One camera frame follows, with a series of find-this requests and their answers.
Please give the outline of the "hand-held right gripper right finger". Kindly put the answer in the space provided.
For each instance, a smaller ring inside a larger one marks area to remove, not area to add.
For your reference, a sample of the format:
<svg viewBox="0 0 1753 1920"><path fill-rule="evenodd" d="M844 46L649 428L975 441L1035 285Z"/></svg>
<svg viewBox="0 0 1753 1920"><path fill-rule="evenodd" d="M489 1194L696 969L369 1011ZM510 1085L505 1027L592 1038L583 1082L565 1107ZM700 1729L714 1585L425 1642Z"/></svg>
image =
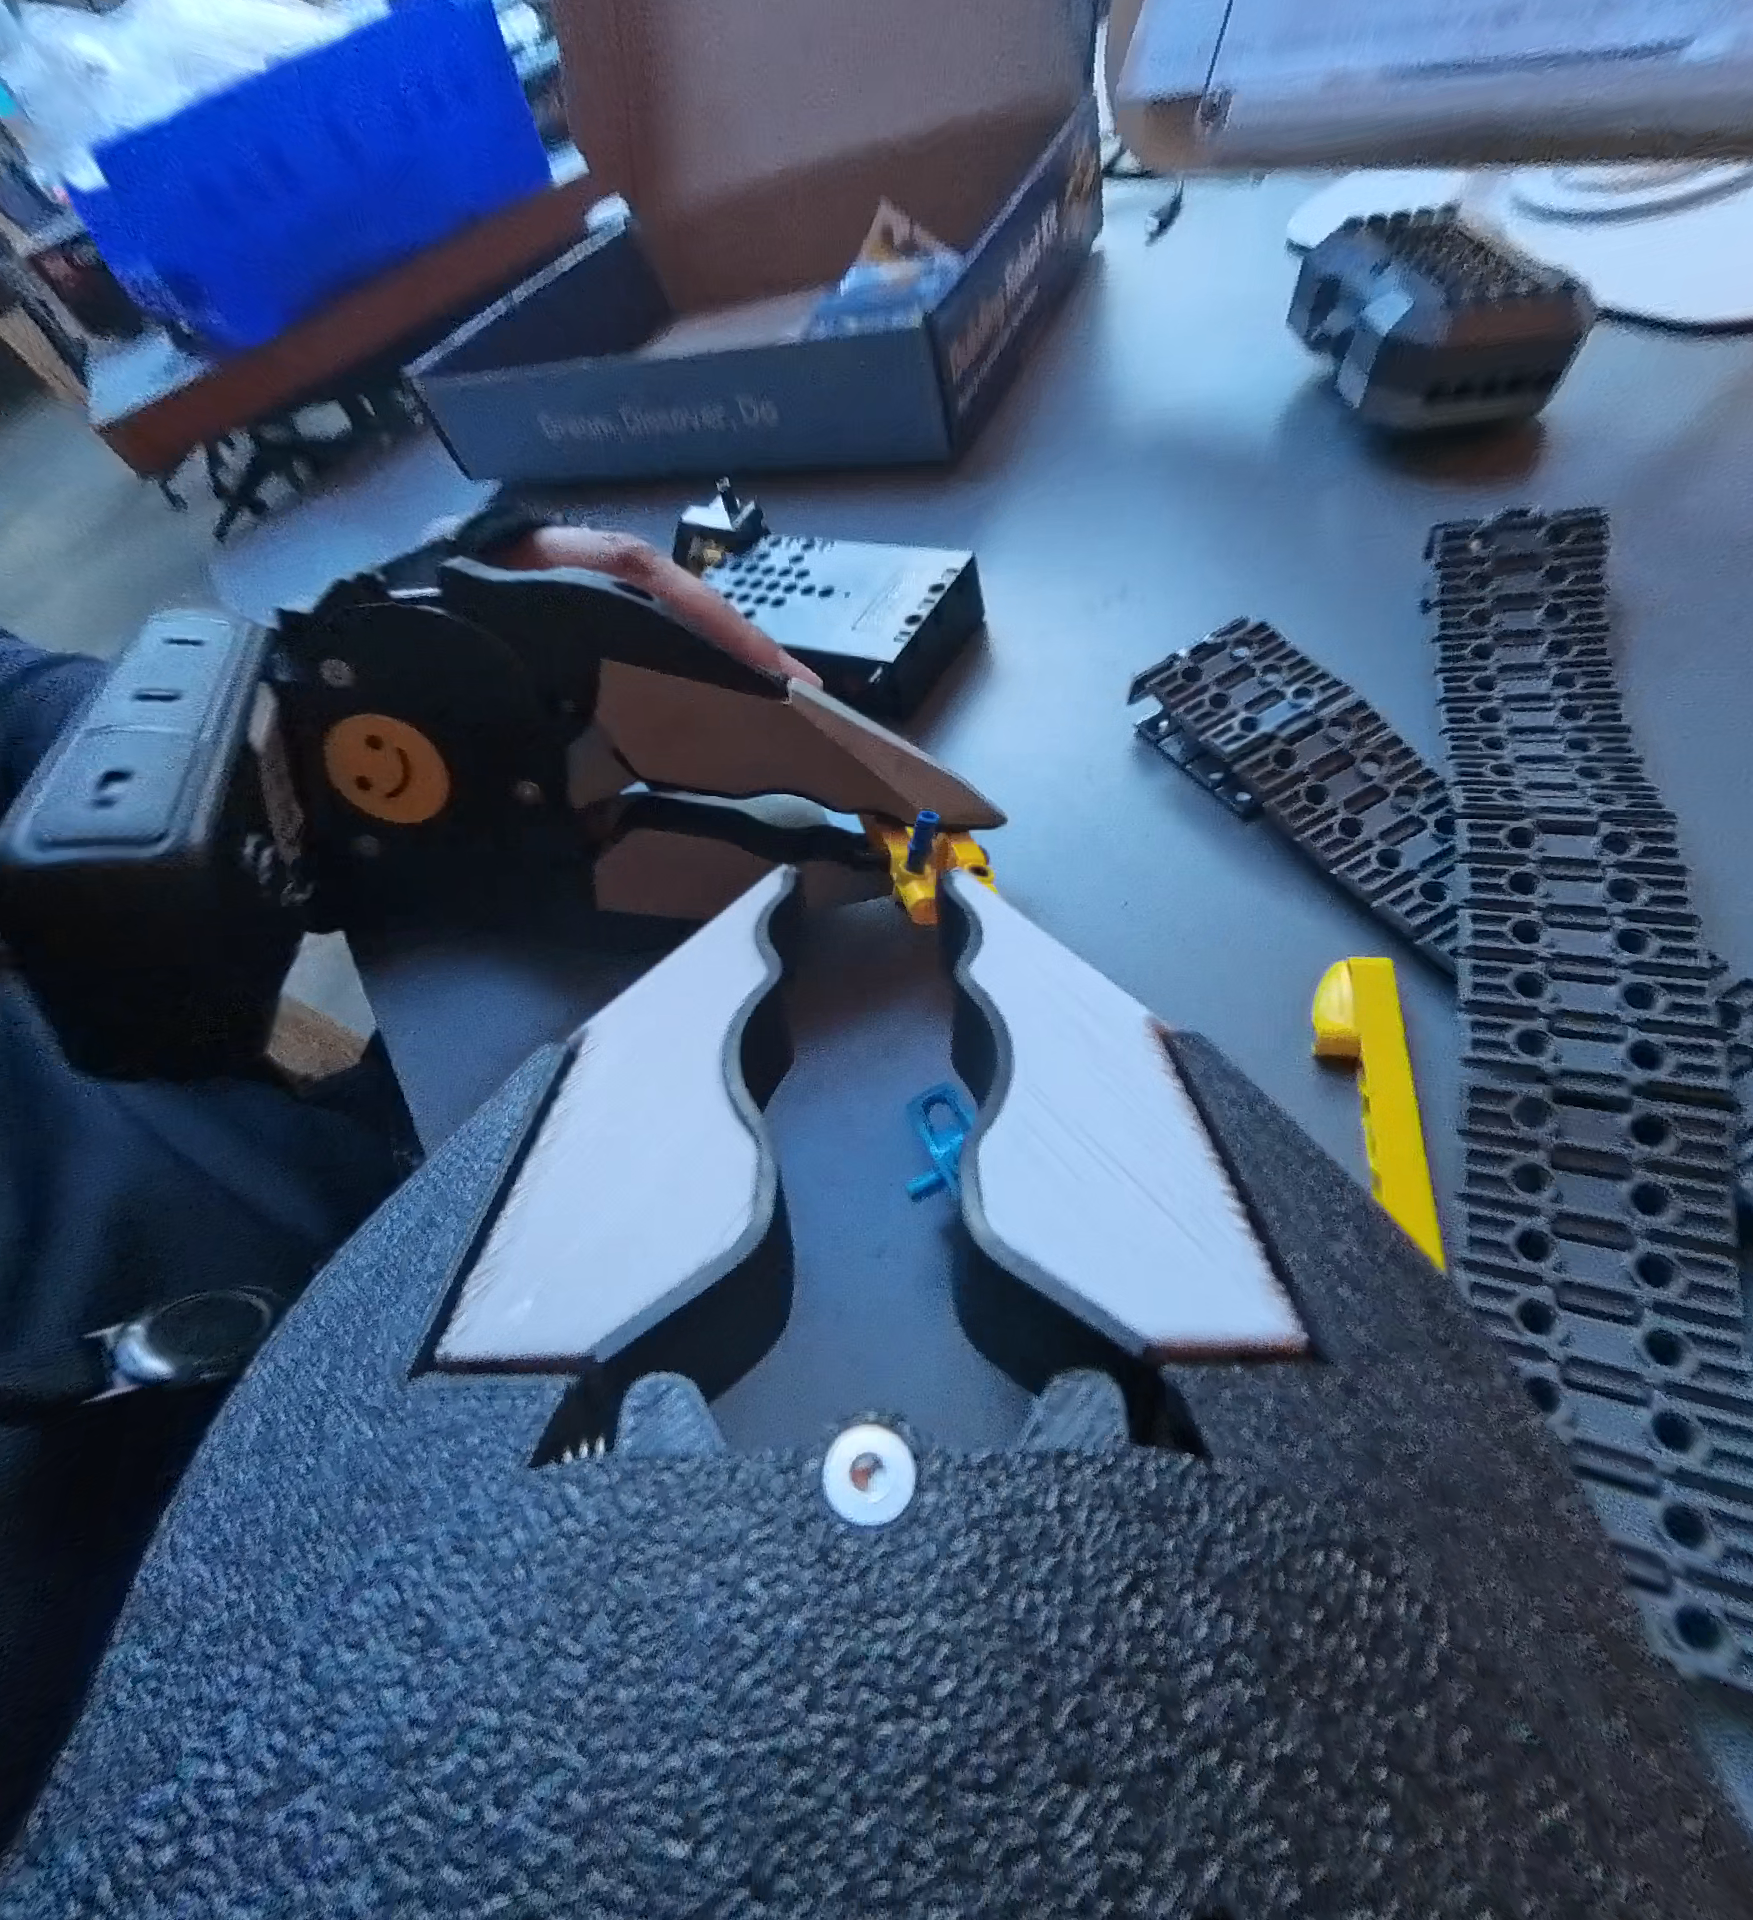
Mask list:
<svg viewBox="0 0 1753 1920"><path fill-rule="evenodd" d="M1169 1030L972 872L938 878L961 1220L996 1269L1131 1360L1294 1360L1309 1334Z"/></svg>

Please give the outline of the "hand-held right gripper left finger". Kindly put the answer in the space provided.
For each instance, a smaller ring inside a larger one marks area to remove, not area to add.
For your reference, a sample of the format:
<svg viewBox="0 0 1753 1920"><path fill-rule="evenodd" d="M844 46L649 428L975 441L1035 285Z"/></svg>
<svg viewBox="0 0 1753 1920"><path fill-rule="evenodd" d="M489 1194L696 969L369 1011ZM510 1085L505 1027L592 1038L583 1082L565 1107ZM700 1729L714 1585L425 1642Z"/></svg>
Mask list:
<svg viewBox="0 0 1753 1920"><path fill-rule="evenodd" d="M746 1038L773 1012L797 902L797 872L770 870L574 1032L456 1272L436 1368L602 1368L767 1247L781 1177Z"/></svg>

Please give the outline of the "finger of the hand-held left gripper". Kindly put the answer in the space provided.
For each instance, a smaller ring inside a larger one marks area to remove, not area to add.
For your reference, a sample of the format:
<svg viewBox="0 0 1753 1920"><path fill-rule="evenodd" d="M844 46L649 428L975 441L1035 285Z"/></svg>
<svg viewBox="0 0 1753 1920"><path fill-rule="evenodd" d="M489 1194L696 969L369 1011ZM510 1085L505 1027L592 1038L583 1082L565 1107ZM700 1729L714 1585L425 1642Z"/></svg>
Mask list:
<svg viewBox="0 0 1753 1920"><path fill-rule="evenodd" d="M594 909L710 922L774 867L812 909L890 901L887 857L860 821L812 800L625 793L594 809Z"/></svg>
<svg viewBox="0 0 1753 1920"><path fill-rule="evenodd" d="M602 680L594 724L626 771L660 789L786 794L903 828L924 812L959 832L1007 824L996 804L913 742L801 681L767 697L683 680Z"/></svg>

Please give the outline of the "yellow beam with pins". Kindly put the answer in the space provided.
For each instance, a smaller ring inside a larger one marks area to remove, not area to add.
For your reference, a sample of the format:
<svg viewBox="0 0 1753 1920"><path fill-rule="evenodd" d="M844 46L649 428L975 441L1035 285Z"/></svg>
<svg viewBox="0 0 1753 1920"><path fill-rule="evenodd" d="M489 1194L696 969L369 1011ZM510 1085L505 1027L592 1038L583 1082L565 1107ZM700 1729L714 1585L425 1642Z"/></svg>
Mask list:
<svg viewBox="0 0 1753 1920"><path fill-rule="evenodd" d="M887 886L894 902L903 910L903 915L916 927L934 927L936 925L936 901L938 901L938 883L945 876L969 876L979 880L983 886L996 886L992 878L992 861L987 860L987 852L969 836L969 832L956 832L941 821L945 841L938 847L938 870L934 876L913 876L903 870L903 855L907 855L907 841L910 841L910 828L913 824L894 824L882 821L871 813L860 816L860 831L863 837L875 852L879 852L885 867L887 867Z"/></svg>

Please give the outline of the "black perforated battery box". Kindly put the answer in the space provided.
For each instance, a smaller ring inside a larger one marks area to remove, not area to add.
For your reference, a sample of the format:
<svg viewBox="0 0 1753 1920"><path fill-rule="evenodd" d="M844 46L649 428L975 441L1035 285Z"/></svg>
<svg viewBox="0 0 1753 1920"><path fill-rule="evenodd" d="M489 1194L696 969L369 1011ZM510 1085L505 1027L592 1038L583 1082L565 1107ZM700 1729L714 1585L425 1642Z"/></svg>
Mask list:
<svg viewBox="0 0 1753 1920"><path fill-rule="evenodd" d="M832 697L901 724L984 622L967 549L763 533L710 559L703 579Z"/></svg>

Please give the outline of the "small blue plastic piece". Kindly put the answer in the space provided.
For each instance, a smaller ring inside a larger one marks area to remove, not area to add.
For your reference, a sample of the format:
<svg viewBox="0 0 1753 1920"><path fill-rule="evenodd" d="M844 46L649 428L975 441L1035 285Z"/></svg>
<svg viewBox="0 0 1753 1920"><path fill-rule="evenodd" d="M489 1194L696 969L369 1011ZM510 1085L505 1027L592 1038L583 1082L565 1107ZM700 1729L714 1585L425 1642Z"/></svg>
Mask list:
<svg viewBox="0 0 1753 1920"><path fill-rule="evenodd" d="M961 1187L961 1156L975 1111L967 1093L953 1082L938 1082L910 1100L907 1107L913 1136L918 1140L926 1167L907 1179L913 1205L934 1201Z"/></svg>

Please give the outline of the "black plug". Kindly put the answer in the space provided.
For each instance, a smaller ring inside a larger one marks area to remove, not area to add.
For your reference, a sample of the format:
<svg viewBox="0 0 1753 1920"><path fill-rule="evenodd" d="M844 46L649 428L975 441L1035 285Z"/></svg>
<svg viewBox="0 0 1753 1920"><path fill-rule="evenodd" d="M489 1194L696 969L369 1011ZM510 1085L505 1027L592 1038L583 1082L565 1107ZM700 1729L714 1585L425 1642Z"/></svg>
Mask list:
<svg viewBox="0 0 1753 1920"><path fill-rule="evenodd" d="M683 507L672 528L672 563L693 576L751 553L767 538L767 517L730 476L716 494Z"/></svg>

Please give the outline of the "dark blue cardboard box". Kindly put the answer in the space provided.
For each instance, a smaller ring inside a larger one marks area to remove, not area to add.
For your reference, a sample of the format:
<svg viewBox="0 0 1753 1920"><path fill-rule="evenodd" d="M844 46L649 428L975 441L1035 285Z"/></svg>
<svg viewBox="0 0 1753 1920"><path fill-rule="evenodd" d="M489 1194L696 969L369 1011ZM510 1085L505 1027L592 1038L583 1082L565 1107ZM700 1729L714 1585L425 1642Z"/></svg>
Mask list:
<svg viewBox="0 0 1753 1920"><path fill-rule="evenodd" d="M1099 4L556 4L621 215L408 369L471 479L941 466L1103 225ZM805 339L890 200L967 257L907 328Z"/></svg>

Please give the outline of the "round dark watch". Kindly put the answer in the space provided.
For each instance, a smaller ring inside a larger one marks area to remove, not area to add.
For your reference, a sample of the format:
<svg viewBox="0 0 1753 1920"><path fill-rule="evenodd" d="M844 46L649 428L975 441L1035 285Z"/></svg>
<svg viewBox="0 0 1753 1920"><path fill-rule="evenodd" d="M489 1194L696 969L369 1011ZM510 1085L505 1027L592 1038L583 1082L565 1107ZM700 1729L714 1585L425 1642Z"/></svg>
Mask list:
<svg viewBox="0 0 1753 1920"><path fill-rule="evenodd" d="M246 1370L280 1318L283 1302L264 1287L211 1287L98 1329L89 1334L97 1388L85 1403L225 1388Z"/></svg>

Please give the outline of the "printed booklet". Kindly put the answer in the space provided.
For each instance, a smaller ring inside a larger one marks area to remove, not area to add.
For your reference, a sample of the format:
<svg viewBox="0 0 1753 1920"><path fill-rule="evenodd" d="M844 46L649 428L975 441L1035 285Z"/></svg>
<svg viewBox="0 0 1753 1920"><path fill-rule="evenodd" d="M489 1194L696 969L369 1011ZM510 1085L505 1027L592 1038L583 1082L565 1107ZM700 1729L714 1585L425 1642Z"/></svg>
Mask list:
<svg viewBox="0 0 1753 1920"><path fill-rule="evenodd" d="M918 225L901 204L879 200L855 258L825 289L805 327L805 339L859 339L907 328L941 303L967 257Z"/></svg>

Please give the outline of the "long black track strip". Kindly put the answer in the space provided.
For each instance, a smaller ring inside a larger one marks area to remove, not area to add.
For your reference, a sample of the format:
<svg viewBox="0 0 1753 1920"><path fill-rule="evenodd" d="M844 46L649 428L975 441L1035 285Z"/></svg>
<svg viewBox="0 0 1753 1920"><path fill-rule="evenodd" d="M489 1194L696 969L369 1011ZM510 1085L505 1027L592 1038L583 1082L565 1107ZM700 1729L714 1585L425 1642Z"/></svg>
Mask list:
<svg viewBox="0 0 1753 1920"><path fill-rule="evenodd" d="M1461 1034L1449 1269L1649 1640L1753 1698L1737 1101L1680 831L1610 658L1610 524L1449 519L1423 563Z"/></svg>

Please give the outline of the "blue plastic bin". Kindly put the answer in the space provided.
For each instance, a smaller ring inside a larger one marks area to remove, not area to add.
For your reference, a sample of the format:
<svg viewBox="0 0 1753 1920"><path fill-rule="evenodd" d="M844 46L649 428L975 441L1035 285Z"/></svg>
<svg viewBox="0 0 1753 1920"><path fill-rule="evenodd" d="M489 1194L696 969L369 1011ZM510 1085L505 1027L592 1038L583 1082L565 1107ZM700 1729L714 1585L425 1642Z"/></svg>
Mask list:
<svg viewBox="0 0 1753 1920"><path fill-rule="evenodd" d="M97 151L73 213L141 315L211 351L539 196L549 155L486 4L399 4Z"/></svg>

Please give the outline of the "person's dark jacket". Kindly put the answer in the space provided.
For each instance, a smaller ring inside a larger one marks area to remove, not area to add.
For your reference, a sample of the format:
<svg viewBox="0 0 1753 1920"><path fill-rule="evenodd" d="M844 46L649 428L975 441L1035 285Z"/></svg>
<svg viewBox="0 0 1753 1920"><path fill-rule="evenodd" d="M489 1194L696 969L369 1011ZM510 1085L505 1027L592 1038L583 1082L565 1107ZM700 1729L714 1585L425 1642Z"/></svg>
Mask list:
<svg viewBox="0 0 1753 1920"><path fill-rule="evenodd" d="M0 969L0 1360L206 1287L291 1304L417 1156L380 1042L294 1089L73 1073ZM0 1420L0 1856L112 1633L218 1392Z"/></svg>

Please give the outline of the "dark grey motor block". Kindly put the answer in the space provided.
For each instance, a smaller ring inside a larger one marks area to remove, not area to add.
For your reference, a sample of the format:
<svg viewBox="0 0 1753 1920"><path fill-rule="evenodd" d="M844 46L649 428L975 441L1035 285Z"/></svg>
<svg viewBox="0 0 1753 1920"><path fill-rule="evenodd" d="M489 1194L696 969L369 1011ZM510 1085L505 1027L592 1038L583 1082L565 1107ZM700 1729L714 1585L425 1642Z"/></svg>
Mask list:
<svg viewBox="0 0 1753 1920"><path fill-rule="evenodd" d="M1595 324L1587 289L1449 204L1346 218L1299 257L1289 331L1371 431L1527 423Z"/></svg>

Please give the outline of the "white monitor stand base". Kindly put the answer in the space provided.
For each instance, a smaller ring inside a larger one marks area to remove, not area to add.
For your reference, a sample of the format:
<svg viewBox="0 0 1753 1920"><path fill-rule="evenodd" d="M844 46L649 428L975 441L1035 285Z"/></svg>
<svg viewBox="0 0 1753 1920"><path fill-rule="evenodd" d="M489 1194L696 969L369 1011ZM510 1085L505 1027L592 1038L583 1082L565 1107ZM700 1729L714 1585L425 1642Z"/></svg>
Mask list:
<svg viewBox="0 0 1753 1920"><path fill-rule="evenodd" d="M1349 173L1306 200L1306 253L1371 213L1449 208L1480 234L1582 281L1605 318L1753 331L1753 160Z"/></svg>

